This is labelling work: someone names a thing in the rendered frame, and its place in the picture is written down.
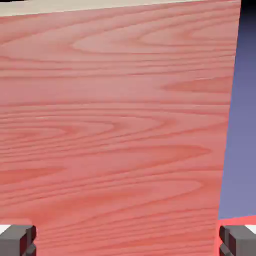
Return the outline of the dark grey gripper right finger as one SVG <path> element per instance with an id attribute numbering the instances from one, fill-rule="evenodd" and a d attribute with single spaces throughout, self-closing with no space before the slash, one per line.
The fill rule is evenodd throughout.
<path id="1" fill-rule="evenodd" d="M 219 256 L 256 256 L 256 225 L 222 225 Z"/>

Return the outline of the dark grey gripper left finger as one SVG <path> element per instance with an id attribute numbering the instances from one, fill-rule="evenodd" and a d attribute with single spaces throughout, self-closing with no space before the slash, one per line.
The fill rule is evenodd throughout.
<path id="1" fill-rule="evenodd" d="M 37 256 L 34 225 L 0 224 L 0 256 Z"/>

